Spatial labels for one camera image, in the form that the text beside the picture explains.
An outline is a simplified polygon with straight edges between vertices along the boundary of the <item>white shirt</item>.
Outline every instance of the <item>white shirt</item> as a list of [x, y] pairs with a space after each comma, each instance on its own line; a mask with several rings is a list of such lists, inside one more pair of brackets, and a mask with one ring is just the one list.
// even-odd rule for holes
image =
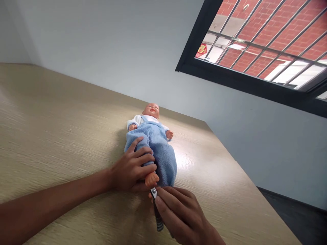
[[[159, 123], [158, 119], [156, 119], [153, 116], [145, 116], [143, 115], [148, 121], [153, 121], [155, 123]], [[136, 115], [132, 120], [127, 121], [127, 130], [129, 130], [129, 126], [131, 124], [136, 124], [137, 127], [139, 127], [142, 123], [144, 123], [144, 120], [142, 119], [141, 115]], [[165, 131], [169, 130], [165, 125], [161, 124], [161, 126], [165, 129]]]

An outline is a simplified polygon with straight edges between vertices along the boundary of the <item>window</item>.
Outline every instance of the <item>window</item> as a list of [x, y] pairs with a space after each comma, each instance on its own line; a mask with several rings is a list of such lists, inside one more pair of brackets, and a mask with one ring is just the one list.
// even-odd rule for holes
[[176, 71], [327, 118], [325, 0], [205, 0]]

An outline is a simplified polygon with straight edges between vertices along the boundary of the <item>red decoration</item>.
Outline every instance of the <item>red decoration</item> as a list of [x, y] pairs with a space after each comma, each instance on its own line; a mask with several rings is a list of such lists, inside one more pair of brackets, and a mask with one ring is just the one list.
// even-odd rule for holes
[[201, 55], [206, 54], [207, 51], [207, 45], [206, 44], [201, 44], [201, 46], [199, 47], [197, 54], [195, 55], [196, 58], [199, 58]]

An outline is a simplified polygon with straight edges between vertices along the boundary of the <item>dark floor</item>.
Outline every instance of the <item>dark floor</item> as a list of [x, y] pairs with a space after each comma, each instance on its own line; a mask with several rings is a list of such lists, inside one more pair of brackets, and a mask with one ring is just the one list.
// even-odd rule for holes
[[327, 211], [258, 189], [303, 245], [327, 245]]

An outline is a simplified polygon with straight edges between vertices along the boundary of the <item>window frame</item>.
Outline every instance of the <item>window frame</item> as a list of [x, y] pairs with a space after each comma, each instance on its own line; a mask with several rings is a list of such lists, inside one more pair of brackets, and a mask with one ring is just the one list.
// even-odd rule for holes
[[175, 71], [327, 118], [327, 101], [316, 99], [327, 90], [327, 69], [319, 75], [324, 79], [304, 92], [195, 58], [222, 2], [204, 1]]

